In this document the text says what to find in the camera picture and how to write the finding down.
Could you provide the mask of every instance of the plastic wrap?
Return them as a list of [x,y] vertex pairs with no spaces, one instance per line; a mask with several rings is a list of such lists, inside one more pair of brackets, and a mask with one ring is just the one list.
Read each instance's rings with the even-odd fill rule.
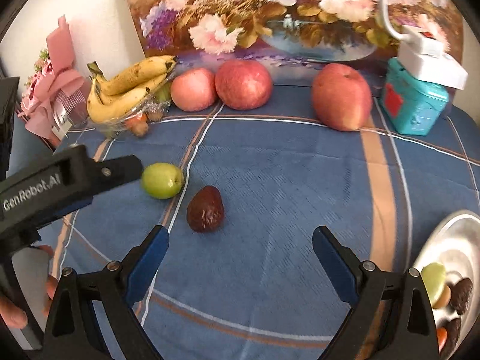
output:
[[159,122],[169,111],[172,80],[173,74],[170,73],[159,86],[149,88],[148,94],[124,116],[103,123],[93,123],[89,119],[89,127],[95,128],[109,138],[116,137],[125,131],[130,131],[137,137],[143,137],[149,130],[148,122]]

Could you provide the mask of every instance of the finger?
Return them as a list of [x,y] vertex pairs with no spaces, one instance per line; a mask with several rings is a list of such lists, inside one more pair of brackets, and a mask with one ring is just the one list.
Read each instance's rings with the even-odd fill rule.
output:
[[53,276],[49,276],[49,278],[46,280],[46,293],[49,295],[50,299],[53,299],[57,285],[58,280]]
[[47,252],[47,253],[49,254],[50,258],[53,257],[54,252],[53,252],[53,249],[52,249],[51,246],[48,246],[48,245],[40,245],[38,248],[39,248],[41,251]]
[[0,315],[9,327],[23,329],[27,326],[27,314],[3,296],[0,296]]
[[43,315],[45,315],[46,317],[49,316],[49,312],[50,312],[50,308],[52,307],[52,300],[47,300],[46,303],[45,303],[45,307],[44,309],[42,310],[43,312]]

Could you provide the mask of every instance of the banana bunch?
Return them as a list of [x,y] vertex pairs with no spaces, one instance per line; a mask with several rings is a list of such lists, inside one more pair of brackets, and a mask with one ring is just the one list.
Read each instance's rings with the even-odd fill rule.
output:
[[88,115],[94,123],[120,119],[140,104],[150,90],[158,88],[175,64],[175,57],[170,55],[150,57],[111,80],[105,79],[96,62],[88,64],[94,78],[87,99]]

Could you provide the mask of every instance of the pink apple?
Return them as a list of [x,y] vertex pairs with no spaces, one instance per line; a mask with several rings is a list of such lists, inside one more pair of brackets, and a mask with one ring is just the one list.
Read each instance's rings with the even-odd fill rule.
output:
[[264,105],[273,90],[268,70],[257,61],[224,62],[215,74],[218,97],[230,108],[248,110]]
[[355,69],[346,64],[328,64],[315,77],[311,102],[318,119],[340,131],[363,127],[370,115],[370,87]]
[[187,70],[177,76],[170,89],[172,100],[186,112],[197,112],[215,102],[215,75],[203,68]]

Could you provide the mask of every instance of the carrot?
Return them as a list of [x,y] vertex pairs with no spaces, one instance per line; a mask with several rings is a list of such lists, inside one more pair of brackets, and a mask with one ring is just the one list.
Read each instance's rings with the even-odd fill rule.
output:
[[444,327],[437,328],[438,351],[442,351],[447,341],[447,330]]

